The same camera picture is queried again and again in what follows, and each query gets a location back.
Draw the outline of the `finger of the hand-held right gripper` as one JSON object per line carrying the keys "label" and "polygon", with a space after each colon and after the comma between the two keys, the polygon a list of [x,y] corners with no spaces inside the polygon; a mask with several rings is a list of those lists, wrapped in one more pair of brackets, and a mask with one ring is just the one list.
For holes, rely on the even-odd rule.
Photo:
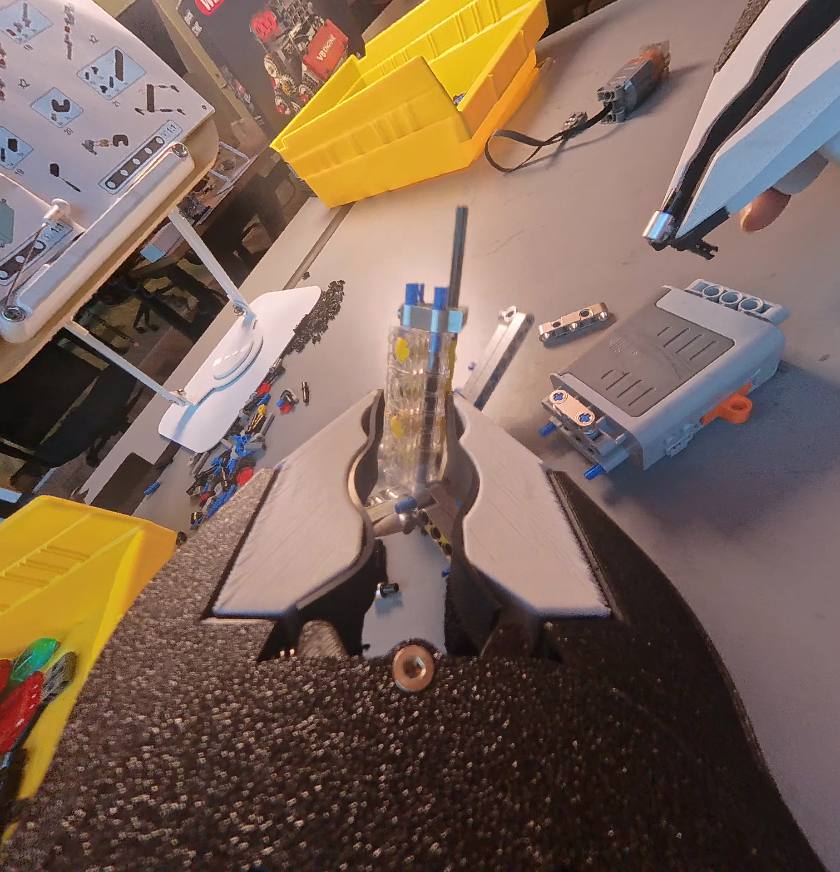
{"label": "finger of the hand-held right gripper", "polygon": [[760,111],[711,159],[680,226],[736,212],[840,133],[840,45],[814,45],[797,60]]}
{"label": "finger of the hand-held right gripper", "polygon": [[811,2],[770,1],[721,70],[716,75],[712,72],[707,93],[659,208],[661,212],[674,215],[676,222],[685,218],[716,150],[757,106],[760,96],[786,64],[795,59],[797,49],[786,48],[785,61],[772,62],[773,73],[764,71],[775,40],[801,13],[811,13]]}

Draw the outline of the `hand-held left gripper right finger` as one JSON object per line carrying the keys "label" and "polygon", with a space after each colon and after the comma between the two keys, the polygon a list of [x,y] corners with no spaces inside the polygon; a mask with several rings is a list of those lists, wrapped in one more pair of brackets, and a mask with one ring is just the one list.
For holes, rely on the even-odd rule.
{"label": "hand-held left gripper right finger", "polygon": [[454,555],[534,627],[612,610],[545,463],[460,394],[448,398]]}

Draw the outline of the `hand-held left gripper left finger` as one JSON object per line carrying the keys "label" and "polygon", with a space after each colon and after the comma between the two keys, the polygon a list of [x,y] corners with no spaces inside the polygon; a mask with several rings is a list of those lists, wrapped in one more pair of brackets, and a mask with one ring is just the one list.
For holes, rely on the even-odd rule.
{"label": "hand-held left gripper left finger", "polygon": [[218,618],[278,619],[314,603],[371,555],[358,469],[376,458],[384,407],[371,391],[276,467],[212,605]]}

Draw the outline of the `toy engine model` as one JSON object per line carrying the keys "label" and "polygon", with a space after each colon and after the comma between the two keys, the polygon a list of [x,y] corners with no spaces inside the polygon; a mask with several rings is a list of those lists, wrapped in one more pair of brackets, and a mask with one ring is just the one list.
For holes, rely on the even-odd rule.
{"label": "toy engine model", "polygon": [[469,210],[456,209],[450,275],[425,297],[420,282],[405,286],[390,330],[383,398],[378,482],[366,503],[375,535],[409,533],[433,498],[446,459],[445,401],[451,392],[457,337],[467,322],[459,295]]}

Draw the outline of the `grey long beam assembly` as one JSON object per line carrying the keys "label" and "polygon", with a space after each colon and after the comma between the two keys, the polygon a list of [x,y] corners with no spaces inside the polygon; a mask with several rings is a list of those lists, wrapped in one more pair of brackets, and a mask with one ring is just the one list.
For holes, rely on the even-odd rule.
{"label": "grey long beam assembly", "polygon": [[515,306],[500,311],[491,340],[479,361],[469,365],[466,382],[455,392],[483,410],[533,325],[534,316]]}

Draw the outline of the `grey battery box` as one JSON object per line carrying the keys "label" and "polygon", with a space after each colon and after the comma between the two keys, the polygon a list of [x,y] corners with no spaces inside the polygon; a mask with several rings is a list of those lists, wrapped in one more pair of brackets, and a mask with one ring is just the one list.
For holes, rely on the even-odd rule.
{"label": "grey battery box", "polygon": [[592,480],[625,461],[648,470],[707,425],[751,416],[751,393],[776,374],[785,348],[781,304],[697,279],[605,331],[551,376],[548,421],[589,463]]}

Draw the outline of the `white three-hole beam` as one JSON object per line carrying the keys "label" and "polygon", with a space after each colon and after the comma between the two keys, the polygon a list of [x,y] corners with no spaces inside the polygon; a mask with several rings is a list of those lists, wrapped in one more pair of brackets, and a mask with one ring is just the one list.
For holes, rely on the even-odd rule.
{"label": "white three-hole beam", "polygon": [[608,307],[603,302],[591,304],[538,327],[539,342],[545,347],[556,348],[578,337],[601,330],[613,321]]}

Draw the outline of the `person's right hand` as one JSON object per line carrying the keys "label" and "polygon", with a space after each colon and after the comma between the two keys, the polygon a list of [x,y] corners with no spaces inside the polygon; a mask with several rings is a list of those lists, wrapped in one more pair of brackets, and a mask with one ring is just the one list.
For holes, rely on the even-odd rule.
{"label": "person's right hand", "polygon": [[785,211],[790,200],[790,194],[768,188],[739,212],[741,230],[752,234],[768,227]]}

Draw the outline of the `heap of red black parts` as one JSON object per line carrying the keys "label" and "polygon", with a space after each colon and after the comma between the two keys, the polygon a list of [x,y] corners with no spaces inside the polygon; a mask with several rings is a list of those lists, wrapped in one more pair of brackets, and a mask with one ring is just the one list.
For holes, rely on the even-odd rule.
{"label": "heap of red black parts", "polygon": [[0,660],[0,835],[24,775],[30,734],[72,684],[77,654],[55,638],[38,638],[14,659]]}

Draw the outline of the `dark printed cardboard box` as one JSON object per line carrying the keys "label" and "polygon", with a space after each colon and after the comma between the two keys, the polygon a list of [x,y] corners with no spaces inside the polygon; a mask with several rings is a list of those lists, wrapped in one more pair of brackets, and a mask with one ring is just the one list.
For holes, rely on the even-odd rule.
{"label": "dark printed cardboard box", "polygon": [[257,122],[277,134],[350,56],[389,2],[186,1],[181,19]]}

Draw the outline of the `instruction booklet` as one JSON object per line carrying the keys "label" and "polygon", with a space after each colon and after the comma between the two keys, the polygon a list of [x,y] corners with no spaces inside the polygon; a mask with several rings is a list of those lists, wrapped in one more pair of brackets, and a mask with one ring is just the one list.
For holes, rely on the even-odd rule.
{"label": "instruction booklet", "polygon": [[210,104],[94,2],[0,2],[0,302]]}

